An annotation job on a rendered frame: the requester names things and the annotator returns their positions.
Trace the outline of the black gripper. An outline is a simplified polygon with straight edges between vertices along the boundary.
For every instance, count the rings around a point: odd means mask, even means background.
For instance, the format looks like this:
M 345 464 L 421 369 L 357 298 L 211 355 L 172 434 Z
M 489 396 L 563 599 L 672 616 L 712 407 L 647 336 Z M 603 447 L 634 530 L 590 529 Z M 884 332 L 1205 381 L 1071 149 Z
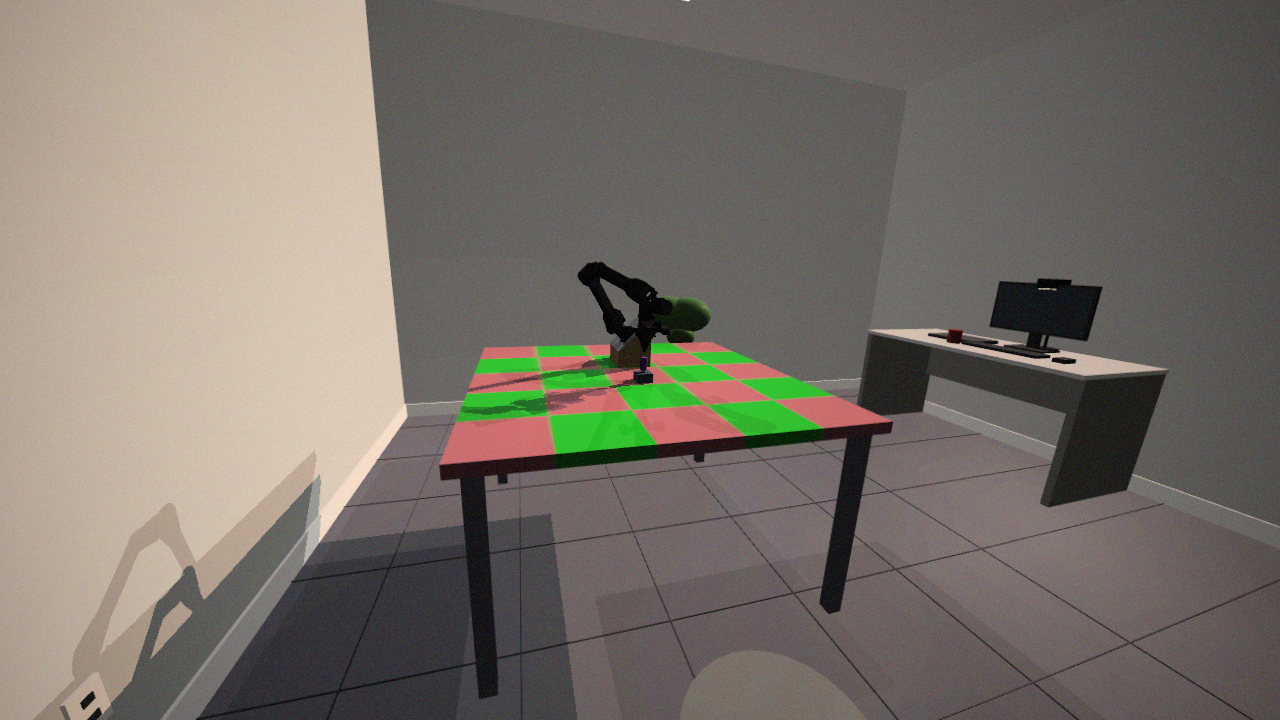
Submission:
M 625 334 L 625 336 L 630 336 L 630 334 L 635 333 L 635 336 L 637 336 L 637 340 L 640 341 L 640 345 L 643 347 L 643 352 L 646 352 L 646 348 L 648 348 L 650 341 L 654 337 L 657 337 L 657 334 L 643 334 L 643 329 L 639 329 L 639 322 L 641 320 L 643 316 L 645 316 L 645 319 L 650 319 L 650 316 L 654 316 L 654 314 L 653 313 L 639 313 L 637 316 L 639 316 L 637 328 L 634 328 L 631 325 L 622 325 L 621 329 L 620 329 L 620 333 Z M 657 331 L 657 333 L 669 334 L 669 327 L 660 325 L 660 331 Z

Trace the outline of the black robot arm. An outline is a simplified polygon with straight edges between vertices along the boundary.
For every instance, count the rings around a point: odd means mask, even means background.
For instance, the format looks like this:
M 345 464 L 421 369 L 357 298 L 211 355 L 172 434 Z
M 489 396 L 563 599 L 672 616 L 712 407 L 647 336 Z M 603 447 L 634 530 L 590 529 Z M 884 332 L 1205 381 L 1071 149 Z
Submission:
M 602 287 L 600 278 L 620 287 L 620 290 L 625 290 L 628 299 L 632 299 L 636 304 L 639 304 L 639 313 L 653 313 L 668 316 L 672 311 L 672 304 L 669 300 L 657 299 L 657 290 L 645 281 L 628 278 L 620 272 L 614 272 L 609 266 L 605 266 L 604 263 L 588 263 L 582 266 L 577 275 L 579 281 L 591 290 L 596 302 L 602 307 L 605 331 L 609 334 L 617 334 L 620 337 L 620 342 L 626 342 L 631 334 L 625 336 L 620 333 L 621 327 L 625 325 L 623 323 L 626 322 L 625 316 L 611 304 L 605 290 Z M 649 293 L 649 296 L 646 296 L 646 293 Z M 660 331 L 660 322 L 654 322 L 654 316 L 650 316 L 650 319 L 645 319 L 645 316 L 643 316 L 639 322 L 639 329 L 643 329 L 643 334 L 657 334 L 657 331 Z

